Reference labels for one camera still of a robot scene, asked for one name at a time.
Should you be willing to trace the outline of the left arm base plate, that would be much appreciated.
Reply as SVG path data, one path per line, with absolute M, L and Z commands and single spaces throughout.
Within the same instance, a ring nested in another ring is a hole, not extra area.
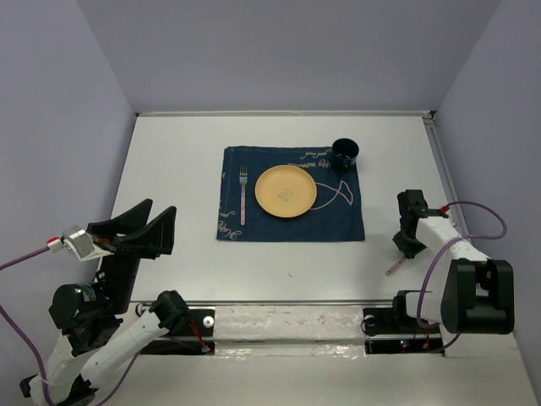
M 189 306 L 191 320 L 178 333 L 167 333 L 146 345 L 142 355 L 205 356 L 215 353 L 216 309 Z

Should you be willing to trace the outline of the pink handled knife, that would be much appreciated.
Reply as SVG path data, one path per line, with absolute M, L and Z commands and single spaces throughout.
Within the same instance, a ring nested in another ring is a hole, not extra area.
M 403 255 L 397 262 L 395 262 L 386 272 L 386 276 L 391 276 L 394 274 L 403 264 L 407 261 L 407 257 Z

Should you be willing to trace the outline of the pink handled fork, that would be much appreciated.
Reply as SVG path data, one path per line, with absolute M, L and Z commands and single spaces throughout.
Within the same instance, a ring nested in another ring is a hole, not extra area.
M 246 166 L 239 168 L 239 183 L 241 186 L 240 225 L 244 226 L 246 223 L 246 187 L 248 184 L 248 168 Z

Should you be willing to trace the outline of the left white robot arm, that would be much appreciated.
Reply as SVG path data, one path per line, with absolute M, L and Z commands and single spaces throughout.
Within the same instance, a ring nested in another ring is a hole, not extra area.
M 49 249 L 67 249 L 78 261 L 99 260 L 90 283 L 60 286 L 48 310 L 60 336 L 52 355 L 19 386 L 35 405 L 87 405 L 98 383 L 153 340 L 181 332 L 189 308 L 181 295 L 164 291 L 127 331 L 117 330 L 128 310 L 142 260 L 170 255 L 177 209 L 169 206 L 150 219 L 153 201 L 86 228 L 73 226 L 48 241 Z

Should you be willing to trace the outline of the dark blue cup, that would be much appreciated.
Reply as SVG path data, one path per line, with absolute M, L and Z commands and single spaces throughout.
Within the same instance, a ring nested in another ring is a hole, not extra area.
M 350 172 L 356 165 L 359 153 L 358 144 L 348 138 L 335 140 L 331 145 L 331 169 L 338 173 Z

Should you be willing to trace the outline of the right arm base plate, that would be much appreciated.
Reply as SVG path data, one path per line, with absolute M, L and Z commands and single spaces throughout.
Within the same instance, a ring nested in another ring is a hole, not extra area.
M 360 329 L 367 337 L 366 354 L 428 354 L 436 350 L 443 353 L 440 328 L 423 328 L 407 314 L 409 295 L 409 291 L 399 291 L 391 304 L 363 309 Z

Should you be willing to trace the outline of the blue fish placemat cloth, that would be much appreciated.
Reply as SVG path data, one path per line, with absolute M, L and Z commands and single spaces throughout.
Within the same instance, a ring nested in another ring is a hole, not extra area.
M 361 190 L 357 169 L 338 173 L 330 168 L 331 148 L 228 146 L 221 169 L 216 238 L 227 242 L 353 242 L 364 241 Z M 317 186 L 314 206 L 294 218 L 274 217 L 257 203 L 254 186 L 267 169 L 292 165 L 307 171 Z M 246 223 L 240 225 L 239 168 L 248 168 Z

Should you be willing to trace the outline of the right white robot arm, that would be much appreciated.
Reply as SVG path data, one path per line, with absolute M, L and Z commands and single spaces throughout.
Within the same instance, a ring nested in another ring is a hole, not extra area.
M 451 334 L 511 333 L 515 326 L 514 274 L 508 261 L 476 249 L 449 217 L 450 204 L 432 209 L 420 189 L 397 196 L 400 229 L 393 241 L 403 255 L 433 256 L 421 287 L 401 291 L 389 311 L 391 325 L 407 332 L 417 324 L 442 326 Z

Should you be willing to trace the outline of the yellow plate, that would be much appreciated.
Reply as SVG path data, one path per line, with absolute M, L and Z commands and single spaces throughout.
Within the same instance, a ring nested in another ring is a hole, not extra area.
M 279 218 L 294 218 L 309 211 L 317 198 L 317 186 L 305 170 L 291 165 L 274 166 L 256 181 L 254 194 L 259 206 Z

